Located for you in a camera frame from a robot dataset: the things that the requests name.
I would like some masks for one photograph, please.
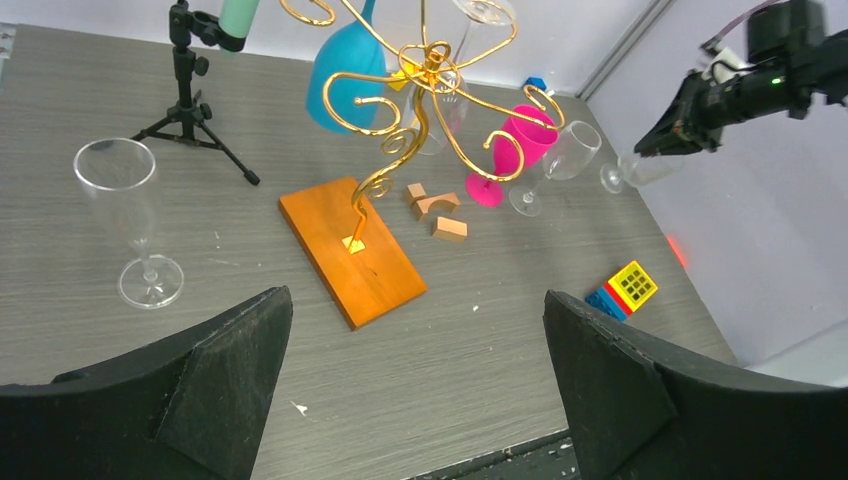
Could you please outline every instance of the champagne flute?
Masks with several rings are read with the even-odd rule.
[[[97,140],[77,152],[74,173],[100,226],[138,255],[118,277],[121,298],[143,309],[176,300],[182,269],[170,258],[150,254],[162,200],[153,153],[127,138]]]

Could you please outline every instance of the wooden toy block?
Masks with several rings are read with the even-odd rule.
[[[403,198],[406,199],[406,204],[411,207],[418,200],[427,198],[427,192],[424,191],[424,186],[420,183],[413,183],[406,186],[406,190],[403,192]]]
[[[468,238],[468,224],[450,218],[438,217],[433,222],[433,236],[442,240],[462,243]]]
[[[433,210],[442,209],[448,213],[453,213],[459,207],[459,197],[455,193],[446,193],[444,195],[436,195],[435,197],[422,198],[412,205],[412,213],[419,222]]]

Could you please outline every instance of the wooden base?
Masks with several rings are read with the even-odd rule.
[[[350,205],[353,177],[280,197],[280,211],[327,289],[356,330],[427,291],[424,280],[365,199],[364,249],[351,254],[343,240],[359,216]]]

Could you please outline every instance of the lego brick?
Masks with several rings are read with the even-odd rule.
[[[621,308],[621,311],[623,311],[625,315],[629,317],[633,314],[633,309],[631,309],[630,305],[628,305],[627,302],[625,302],[621,298],[621,295],[619,295],[618,292],[615,291],[615,289],[612,287],[612,284],[607,282],[601,288],[603,288],[607,292],[607,295],[609,295],[610,298],[613,299],[615,304],[618,305],[619,308]]]
[[[548,91],[548,86],[545,84],[545,81],[539,77],[530,77],[525,82],[524,85],[533,85],[539,90],[546,92]]]
[[[656,282],[637,261],[619,270],[609,283],[634,312],[659,290]]]
[[[586,297],[586,303],[618,321],[623,322],[627,320],[627,315],[625,315],[621,308],[615,304],[615,301],[604,291],[603,288],[599,288],[595,291],[595,293]]]

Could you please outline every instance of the wooden block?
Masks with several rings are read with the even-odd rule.
[[[433,236],[442,240],[462,243],[468,238],[468,224],[450,218],[439,217],[433,222]]]
[[[339,309],[356,330],[427,291],[377,211],[366,199],[365,249],[351,254],[342,239],[359,216],[350,206],[353,177],[280,197],[279,207]]]
[[[428,213],[442,209],[448,213],[453,213],[459,206],[459,197],[455,193],[446,193],[444,195],[436,195],[435,197],[422,198],[412,205],[412,213],[419,222],[423,221]]]
[[[406,190],[403,192],[403,198],[406,199],[406,204],[410,207],[413,203],[425,198],[427,196],[427,192],[424,191],[424,186],[420,183],[413,183],[412,185],[407,185]]]

